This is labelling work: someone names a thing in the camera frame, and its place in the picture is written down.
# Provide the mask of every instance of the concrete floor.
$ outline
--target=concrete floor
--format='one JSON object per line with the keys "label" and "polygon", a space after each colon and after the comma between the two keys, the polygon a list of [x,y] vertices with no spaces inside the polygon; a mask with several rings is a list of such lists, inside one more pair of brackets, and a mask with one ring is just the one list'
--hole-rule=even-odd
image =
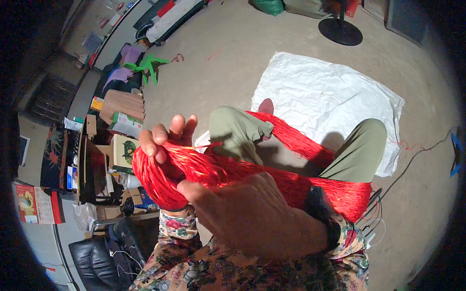
{"label": "concrete floor", "polygon": [[[362,44],[344,47],[319,33],[319,20],[288,13],[273,17],[246,0],[220,2],[211,2],[187,21],[165,46],[150,49],[159,58],[171,60],[180,53],[185,60],[162,66],[159,84],[145,87],[146,128],[160,122],[168,125],[176,113],[186,117],[195,113],[197,138],[208,129],[209,114],[217,106],[250,109],[262,72],[276,51],[347,65],[403,97],[400,135],[409,146],[430,147],[459,124],[455,92],[427,52],[363,11],[349,19],[363,33]],[[387,189],[420,147],[405,148],[399,152],[393,177],[374,178],[378,187]],[[383,240],[368,250],[371,290],[392,291],[408,283],[442,238],[457,189],[457,179],[449,177],[452,161],[449,141],[418,155],[383,199],[387,230]],[[380,225],[373,243],[383,231]]]}

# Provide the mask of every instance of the floral shirt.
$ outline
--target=floral shirt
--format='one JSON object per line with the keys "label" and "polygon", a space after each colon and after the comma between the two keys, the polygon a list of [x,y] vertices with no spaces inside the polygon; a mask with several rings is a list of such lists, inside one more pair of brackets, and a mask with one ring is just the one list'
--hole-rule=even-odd
{"label": "floral shirt", "polygon": [[130,290],[367,290],[364,236],[341,215],[332,215],[341,230],[337,248],[276,262],[246,257],[214,237],[202,247],[189,207],[185,217],[160,211],[158,244]]}

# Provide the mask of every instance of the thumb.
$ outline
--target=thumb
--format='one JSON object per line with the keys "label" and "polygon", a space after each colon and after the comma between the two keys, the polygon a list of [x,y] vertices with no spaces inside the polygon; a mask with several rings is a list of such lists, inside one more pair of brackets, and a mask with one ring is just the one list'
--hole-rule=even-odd
{"label": "thumb", "polygon": [[177,185],[180,192],[186,200],[191,202],[195,208],[201,210],[212,211],[220,198],[212,191],[202,186],[201,183],[194,183],[188,180],[183,180]]}

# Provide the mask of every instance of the floral sleeve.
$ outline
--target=floral sleeve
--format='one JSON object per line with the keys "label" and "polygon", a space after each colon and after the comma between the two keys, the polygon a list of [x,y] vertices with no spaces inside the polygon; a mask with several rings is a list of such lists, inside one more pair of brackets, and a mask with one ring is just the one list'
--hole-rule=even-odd
{"label": "floral sleeve", "polygon": [[369,281],[369,262],[365,252],[366,241],[363,232],[354,223],[341,215],[332,219],[340,225],[338,247],[328,252],[338,279],[344,291],[366,291]]}
{"label": "floral sleeve", "polygon": [[161,278],[168,270],[202,247],[191,205],[184,217],[171,217],[161,210],[159,220],[158,243],[130,290],[152,290],[163,285]]}

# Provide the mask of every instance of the hand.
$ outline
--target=hand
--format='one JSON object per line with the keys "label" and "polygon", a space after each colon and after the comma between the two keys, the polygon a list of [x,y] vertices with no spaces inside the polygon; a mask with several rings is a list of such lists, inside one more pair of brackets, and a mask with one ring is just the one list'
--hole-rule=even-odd
{"label": "hand", "polygon": [[300,259],[327,247],[325,225],[288,206],[268,173],[211,190],[185,180],[178,191],[194,205],[201,224],[245,255]]}
{"label": "hand", "polygon": [[192,134],[197,124],[198,117],[196,115],[191,115],[188,122],[185,122],[185,118],[177,114],[171,120],[170,133],[167,133],[163,124],[157,124],[152,128],[152,131],[145,129],[141,132],[139,143],[146,155],[155,155],[155,160],[162,164],[166,161],[167,155],[160,146],[167,140],[179,145],[191,146]]}

